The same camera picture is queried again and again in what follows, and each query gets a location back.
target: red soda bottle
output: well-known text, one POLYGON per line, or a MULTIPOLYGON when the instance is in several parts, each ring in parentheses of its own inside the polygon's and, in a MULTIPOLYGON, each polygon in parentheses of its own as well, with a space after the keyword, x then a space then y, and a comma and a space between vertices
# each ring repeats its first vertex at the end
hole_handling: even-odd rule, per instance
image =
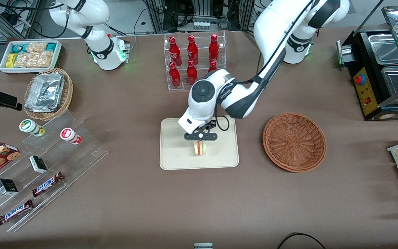
POLYGON ((178 87, 180 87, 179 71, 176 68, 176 65, 174 64, 174 62, 170 62, 169 66, 170 66, 170 71, 169 71, 170 80, 171 80, 171 82, 173 84, 173 87, 174 88, 178 88, 178 87))
POLYGON ((180 49, 179 46, 176 44, 176 39, 171 36, 169 38, 170 41, 170 57, 177 66, 182 65, 182 59, 180 58, 180 49))
POLYGON ((187 68, 187 76, 188 76, 188 83, 190 85, 194 85, 196 79, 198 78, 198 71, 195 68, 195 64, 192 60, 188 61, 188 68, 187 68))
POLYGON ((194 65, 197 65, 199 62, 199 52, 198 52, 198 46, 196 45, 195 42, 195 36, 194 35, 188 35, 188 59, 192 60, 194 65))
POLYGON ((210 62, 210 68, 208 69, 208 72, 210 73, 213 70, 217 70, 218 68, 216 68, 216 61, 212 61, 210 62))
POLYGON ((218 61, 219 60, 219 44, 218 44, 218 35, 213 34, 211 35, 211 42, 210 46, 208 47, 208 60, 210 63, 212 61, 218 61))

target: brown woven basket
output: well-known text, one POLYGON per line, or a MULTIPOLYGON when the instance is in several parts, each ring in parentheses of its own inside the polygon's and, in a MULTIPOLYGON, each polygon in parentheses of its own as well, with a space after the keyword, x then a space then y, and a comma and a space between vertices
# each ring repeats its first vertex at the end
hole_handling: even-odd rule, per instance
MULTIPOLYGON (((51 74, 51 73, 60 73, 65 76, 65 83, 64 83, 64 89, 62 90, 60 108, 58 109, 57 112, 30 112, 24 108, 24 111, 27 113, 27 115, 30 118, 35 118, 35 119, 39 119, 39 120, 43 120, 43 121, 49 121, 52 118, 54 118, 55 116, 59 115, 61 112, 68 109, 68 106, 70 105, 70 102, 72 101, 72 94, 73 94, 72 79, 70 79, 68 74, 60 68, 50 69, 47 71, 43 71, 39 74, 51 74)), ((27 101, 27 97, 29 96, 30 87, 32 86, 33 79, 30 81, 30 84, 27 87, 27 91, 24 94, 24 101, 27 101)))
POLYGON ((270 119, 262 140, 268 157, 291 172, 313 170, 325 158, 322 130, 313 120, 298 113, 286 112, 270 119))

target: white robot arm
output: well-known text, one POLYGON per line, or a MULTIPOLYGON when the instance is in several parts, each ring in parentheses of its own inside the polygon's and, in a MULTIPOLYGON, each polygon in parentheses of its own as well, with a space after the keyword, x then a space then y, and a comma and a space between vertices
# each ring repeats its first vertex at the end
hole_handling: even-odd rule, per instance
POLYGON ((263 68, 245 82, 239 82, 225 69, 212 71, 197 81, 188 95, 188 109, 178 121, 186 132, 185 139, 217 139, 209 131, 215 126, 211 119, 217 104, 233 118, 249 115, 281 63, 286 59, 289 63, 302 61, 316 30, 343 19, 348 10, 349 0, 273 0, 254 25, 263 68))
POLYGON ((53 21, 81 36, 92 50, 93 58, 100 68, 112 70, 127 60, 123 40, 109 37, 102 24, 110 18, 110 11, 102 0, 60 0, 50 7, 63 3, 59 8, 50 9, 53 21))

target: snickers bar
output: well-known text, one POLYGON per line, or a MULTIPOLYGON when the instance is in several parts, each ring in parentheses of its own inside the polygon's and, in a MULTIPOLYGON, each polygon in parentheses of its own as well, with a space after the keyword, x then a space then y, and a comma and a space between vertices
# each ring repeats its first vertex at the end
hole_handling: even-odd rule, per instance
POLYGON ((32 202, 32 200, 29 199, 23 205, 20 205, 19 207, 15 208, 14 210, 12 210, 9 213, 6 213, 6 215, 0 216, 0 225, 4 224, 5 222, 8 222, 9 219, 12 219, 13 217, 21 214, 25 210, 32 209, 32 208, 34 208, 33 207, 33 202, 32 202))
POLYGON ((37 197, 39 194, 46 191, 47 189, 49 189, 51 186, 53 186, 55 183, 57 183, 58 181, 60 181, 63 178, 64 178, 64 176, 62 175, 61 172, 57 173, 52 178, 47 180, 45 183, 43 183, 39 187, 33 189, 32 190, 33 197, 37 197))

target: brown tablecloth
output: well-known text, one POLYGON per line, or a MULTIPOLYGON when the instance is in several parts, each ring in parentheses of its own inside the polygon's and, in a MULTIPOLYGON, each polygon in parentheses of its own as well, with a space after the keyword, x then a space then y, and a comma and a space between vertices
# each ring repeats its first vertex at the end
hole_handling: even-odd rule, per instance
MULTIPOLYGON (((111 153, 18 232, 0 227, 0 248, 276 248, 291 232, 327 248, 398 248, 398 172, 386 151, 398 144, 398 121, 363 121, 350 76, 336 67, 335 41, 350 32, 321 30, 305 61, 281 66, 236 121, 237 167, 175 171, 159 167, 160 123, 183 114, 188 93, 167 90, 163 35, 139 37, 130 63, 114 71, 95 65, 82 39, 62 40, 70 109, 111 153), (325 133, 316 170, 289 173, 266 156, 262 130, 282 112, 302 113, 325 133)), ((242 32, 226 35, 228 71, 249 79, 258 49, 242 32)), ((31 77, 2 73, 0 90, 23 102, 31 77)), ((18 130, 26 117, 0 108, 0 141, 27 137, 18 130)))

